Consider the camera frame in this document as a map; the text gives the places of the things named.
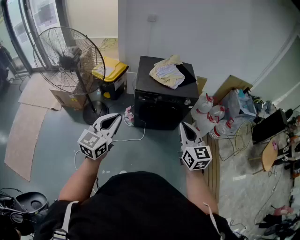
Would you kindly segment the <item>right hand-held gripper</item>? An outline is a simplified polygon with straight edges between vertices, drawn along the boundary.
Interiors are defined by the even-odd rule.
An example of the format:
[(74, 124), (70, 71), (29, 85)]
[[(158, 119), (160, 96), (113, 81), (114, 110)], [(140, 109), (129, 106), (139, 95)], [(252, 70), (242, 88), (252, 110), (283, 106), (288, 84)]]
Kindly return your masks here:
[(180, 163), (188, 170), (204, 170), (212, 161), (210, 147), (203, 141), (198, 131), (189, 123), (181, 122), (180, 131)]

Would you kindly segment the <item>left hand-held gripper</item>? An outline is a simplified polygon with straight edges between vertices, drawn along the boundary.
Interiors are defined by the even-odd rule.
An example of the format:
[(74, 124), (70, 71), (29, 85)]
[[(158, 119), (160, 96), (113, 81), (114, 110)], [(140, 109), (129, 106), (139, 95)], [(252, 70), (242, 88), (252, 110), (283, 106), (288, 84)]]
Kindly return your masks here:
[(119, 129), (122, 116), (110, 113), (99, 117), (88, 129), (80, 135), (77, 143), (81, 153), (97, 160), (112, 147), (112, 138)]

